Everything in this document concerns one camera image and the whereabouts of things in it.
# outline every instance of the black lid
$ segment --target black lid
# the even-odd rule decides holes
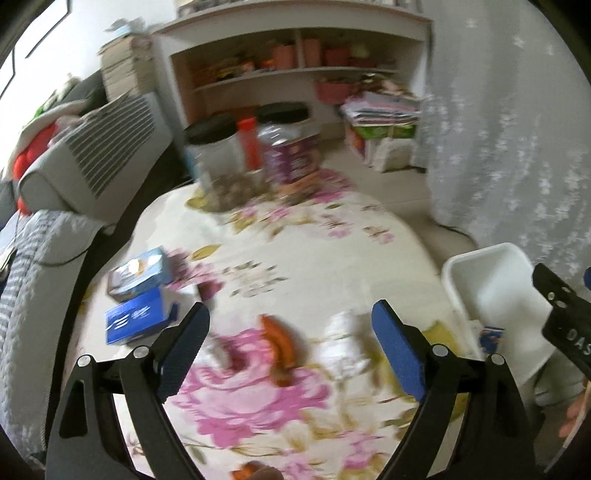
[[[234,117],[229,113],[220,113],[187,127],[185,136],[193,145],[206,145],[231,137],[236,132],[238,127]]]
[[[277,102],[260,106],[255,116],[260,124],[296,124],[308,120],[310,111],[304,102]]]

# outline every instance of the floral bedspread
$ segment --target floral bedspread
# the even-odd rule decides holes
[[[208,480],[229,479],[250,460],[287,480],[372,480],[406,432],[417,405],[401,391],[372,335],[369,312],[386,299],[429,340],[466,353],[439,274],[418,238],[376,200],[333,170],[307,202],[253,202],[227,214],[205,213],[195,187],[169,192],[142,215],[127,249],[113,262],[163,245],[174,261],[173,288],[198,286],[238,372],[194,365],[165,404],[187,451]],[[121,356],[105,345],[104,313],[115,303],[105,276],[89,290],[70,347],[97,360]],[[370,367],[335,381],[317,360],[331,316],[353,310],[365,325]],[[300,340],[294,383],[269,381],[272,352],[260,314],[288,324]],[[149,466],[126,412],[124,435],[137,467]],[[459,401],[455,415],[462,411]],[[442,449],[439,468],[446,463]]]

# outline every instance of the jar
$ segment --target jar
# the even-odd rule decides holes
[[[246,171],[232,115],[212,115],[188,127],[185,135],[207,210],[225,212],[259,194],[252,174]]]
[[[255,111],[265,176],[279,199],[300,203],[320,188],[320,128],[302,102],[263,105]]]

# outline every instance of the wall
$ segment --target wall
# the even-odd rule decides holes
[[[0,100],[0,169],[5,165],[23,125],[67,79],[85,78],[99,69],[96,55],[113,38],[105,33],[118,18],[143,17],[147,25],[175,19],[174,0],[72,0],[72,13],[45,39],[29,59],[23,41],[16,47],[17,76]],[[30,28],[41,37],[43,19]]]

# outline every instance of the gray blanket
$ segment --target gray blanket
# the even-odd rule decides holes
[[[0,297],[0,424],[23,457],[46,449],[57,344],[86,254],[68,260],[88,249],[103,225],[42,210],[17,239],[17,256]]]

